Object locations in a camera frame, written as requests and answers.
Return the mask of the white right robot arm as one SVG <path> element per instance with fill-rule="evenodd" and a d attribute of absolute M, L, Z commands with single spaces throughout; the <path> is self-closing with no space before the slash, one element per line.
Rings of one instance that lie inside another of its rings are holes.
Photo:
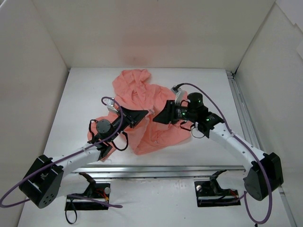
<path fill-rule="evenodd" d="M 222 171 L 212 175 L 209 188 L 215 195 L 227 189 L 245 190 L 252 198 L 261 201 L 268 196 L 269 190 L 274 191 L 284 182 L 280 157 L 274 152 L 266 154 L 230 132 L 225 121 L 204 106 L 201 93 L 189 94 L 187 106 L 168 100 L 153 121 L 161 124 L 192 122 L 199 132 L 220 144 L 244 166 L 245 171 L 238 174 Z"/>

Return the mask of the salmon pink zip jacket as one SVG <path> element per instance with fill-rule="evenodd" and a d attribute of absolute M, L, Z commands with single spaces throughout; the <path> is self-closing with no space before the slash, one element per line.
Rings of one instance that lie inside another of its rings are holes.
<path fill-rule="evenodd" d="M 112 89 L 115 100 L 131 110 L 147 110 L 148 114 L 135 128 L 127 127 L 129 148 L 135 155 L 149 154 L 179 143 L 188 142 L 191 133 L 180 123 L 163 125 L 153 118 L 175 95 L 167 88 L 151 83 L 153 75 L 147 69 L 123 70 L 117 77 L 102 76 L 96 82 L 101 88 Z"/>

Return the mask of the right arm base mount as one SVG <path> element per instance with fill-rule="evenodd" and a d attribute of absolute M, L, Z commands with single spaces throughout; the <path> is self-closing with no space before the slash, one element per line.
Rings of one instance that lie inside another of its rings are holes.
<path fill-rule="evenodd" d="M 215 172 L 209 180 L 194 181 L 196 202 L 199 208 L 240 206 L 241 199 L 237 190 L 222 189 L 217 178 L 226 170 Z"/>

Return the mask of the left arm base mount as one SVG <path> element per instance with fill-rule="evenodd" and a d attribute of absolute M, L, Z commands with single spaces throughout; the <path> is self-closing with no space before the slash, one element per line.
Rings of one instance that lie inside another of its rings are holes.
<path fill-rule="evenodd" d="M 68 224 L 77 222 L 77 211 L 108 210 L 104 203 L 109 203 L 111 193 L 110 182 L 98 183 L 87 173 L 79 173 L 89 183 L 88 188 L 83 193 L 76 194 L 78 197 L 67 197 L 65 205 L 65 219 Z"/>

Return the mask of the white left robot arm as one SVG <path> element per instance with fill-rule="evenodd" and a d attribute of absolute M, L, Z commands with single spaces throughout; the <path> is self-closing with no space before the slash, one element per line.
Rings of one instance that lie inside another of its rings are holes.
<path fill-rule="evenodd" d="M 75 170 L 86 164 L 105 158 L 112 149 L 111 143 L 127 127 L 134 128 L 148 114 L 147 110 L 122 108 L 117 118 L 91 120 L 96 124 L 92 139 L 74 155 L 47 157 L 39 156 L 24 177 L 19 189 L 40 209 L 45 208 L 57 197 L 67 196 L 92 200 L 96 181 L 87 173 Z"/>

